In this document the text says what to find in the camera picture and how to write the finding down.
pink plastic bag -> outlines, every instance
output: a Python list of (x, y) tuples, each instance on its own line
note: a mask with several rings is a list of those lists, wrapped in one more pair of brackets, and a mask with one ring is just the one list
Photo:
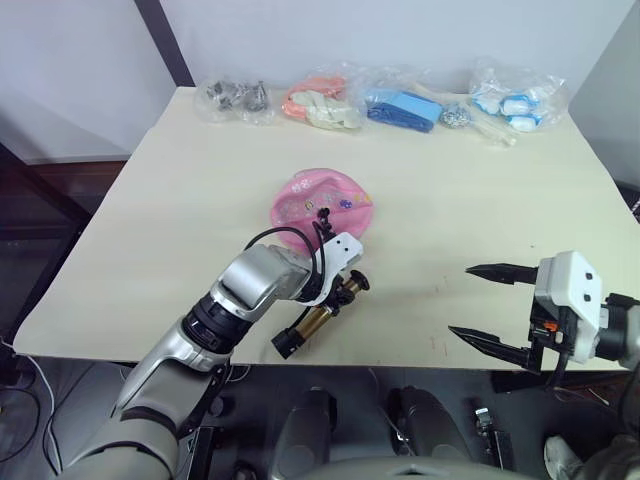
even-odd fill
[[(329, 223), (335, 233), (349, 232), (356, 238), (367, 229), (373, 215), (371, 198), (347, 175), (330, 168), (302, 170), (295, 174), (276, 196), (271, 209), (274, 227), (294, 227), (301, 230), (318, 248), (312, 222), (318, 210), (329, 208)], [(302, 239), (293, 233), (281, 232), (282, 242), (300, 252), (306, 252)]]
[(342, 77), (312, 77), (308, 78), (304, 82), (298, 83), (289, 89), (285, 95), (285, 101), (282, 104), (282, 110), (290, 117), (300, 118), (304, 120), (306, 118), (306, 108), (302, 105), (298, 105), (291, 100), (291, 95), (296, 92), (304, 92), (307, 90), (313, 90), (314, 92), (321, 93), (325, 97), (335, 98), (341, 100), (344, 95), (344, 89), (346, 80)]

clear plastic bag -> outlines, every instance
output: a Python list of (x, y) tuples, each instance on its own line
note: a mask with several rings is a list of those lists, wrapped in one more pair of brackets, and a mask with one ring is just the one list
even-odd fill
[[(390, 108), (378, 107), (386, 106), (385, 101), (390, 101), (394, 93), (411, 95), (413, 92), (409, 92), (409, 87), (420, 74), (420, 71), (410, 67), (366, 67), (348, 62), (325, 65), (289, 89), (282, 110), (285, 115), (316, 127), (357, 130), (367, 116), (372, 118), (371, 112), (382, 116), (388, 114)], [(420, 103), (420, 107), (429, 103), (424, 102), (425, 99), (405, 99), (401, 96), (401, 100), (412, 100)], [(407, 118), (411, 120), (408, 114), (405, 117), (396, 112), (395, 115), (391, 120), (397, 118), (398, 123), (394, 124)]]
[(569, 105), (564, 79), (487, 57), (476, 62), (469, 93), (478, 109), (519, 132), (554, 125)]
[(273, 121), (273, 93), (262, 81), (209, 78), (196, 89), (193, 107), (209, 123), (241, 119), (254, 125)]
[(291, 87), (282, 111), (326, 130), (354, 130), (362, 126), (362, 113), (347, 99), (348, 79), (338, 73), (320, 73)]
[(472, 128), (491, 143), (503, 147), (516, 144), (516, 133), (503, 121), (494, 118), (476, 108), (468, 95), (436, 91), (415, 82), (411, 90), (440, 103), (443, 106), (440, 123), (447, 128)]
[(355, 80), (355, 102), (370, 120), (420, 132), (437, 123), (442, 106), (412, 88), (425, 75), (407, 66), (361, 68)]

shoe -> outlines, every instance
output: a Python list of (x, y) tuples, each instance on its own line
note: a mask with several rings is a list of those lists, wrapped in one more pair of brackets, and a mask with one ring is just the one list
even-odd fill
[(564, 438), (555, 436), (544, 443), (544, 465), (552, 480), (570, 480), (583, 463)]

white wall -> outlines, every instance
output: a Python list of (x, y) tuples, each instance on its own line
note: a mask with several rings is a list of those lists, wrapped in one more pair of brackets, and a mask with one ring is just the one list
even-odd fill
[(576, 91), (633, 0), (162, 0), (196, 83), (217, 72), (290, 84), (335, 60), (411, 64), (466, 91), (492, 55), (568, 79)]
[[(466, 88), (478, 55), (576, 91), (633, 0), (163, 0), (196, 81), (289, 84), (335, 60), (431, 67)], [(29, 161), (126, 156), (174, 84), (132, 0), (0, 1), (0, 141)]]
[(640, 188), (640, 4), (635, 3), (570, 106), (611, 176)]
[(0, 2), (0, 142), (21, 158), (122, 158), (175, 84), (132, 0)]

wooden table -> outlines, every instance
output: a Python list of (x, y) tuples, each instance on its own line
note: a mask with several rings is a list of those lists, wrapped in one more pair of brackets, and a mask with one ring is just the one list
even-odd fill
[[(372, 288), (284, 361), (270, 339), (300, 307), (279, 302), (234, 353), (238, 363), (513, 368), (447, 329), (525, 345), (533, 287), (464, 273), (582, 252), (605, 290), (640, 296), (640, 226), (575, 124), (511, 149), (473, 131), (368, 124), (357, 134), (278, 119), (206, 125), (179, 88), (26, 319), (18, 352), (140, 360), (248, 239), (270, 227), (275, 194), (302, 169), (353, 177), (375, 204), (358, 268)], [(270, 239), (277, 242), (277, 237)], [(545, 368), (556, 357), (545, 356)], [(615, 369), (593, 360), (585, 367)]]

